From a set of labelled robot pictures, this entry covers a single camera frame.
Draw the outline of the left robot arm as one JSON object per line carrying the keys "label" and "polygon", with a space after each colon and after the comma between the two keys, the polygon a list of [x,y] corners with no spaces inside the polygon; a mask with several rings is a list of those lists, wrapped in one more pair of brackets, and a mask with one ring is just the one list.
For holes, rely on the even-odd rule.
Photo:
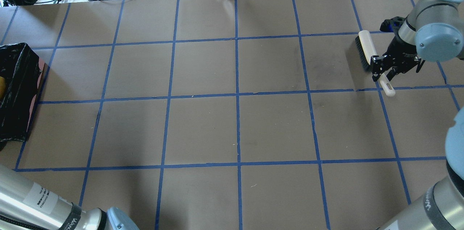
{"label": "left robot arm", "polygon": [[121,209],[83,210],[40,184],[1,165],[2,230],[137,230]]}

